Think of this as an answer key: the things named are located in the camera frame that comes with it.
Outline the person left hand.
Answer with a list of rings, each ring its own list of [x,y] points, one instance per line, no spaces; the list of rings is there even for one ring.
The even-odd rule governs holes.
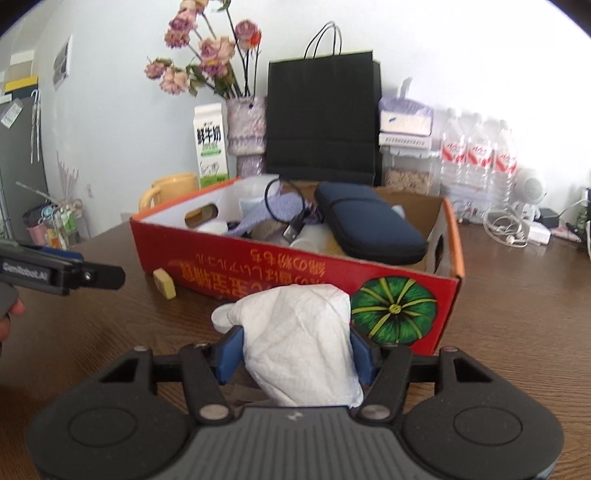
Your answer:
[[[0,342],[5,342],[11,333],[11,320],[13,317],[22,316],[26,309],[21,300],[16,300],[15,303],[10,307],[8,313],[4,315],[0,320]]]

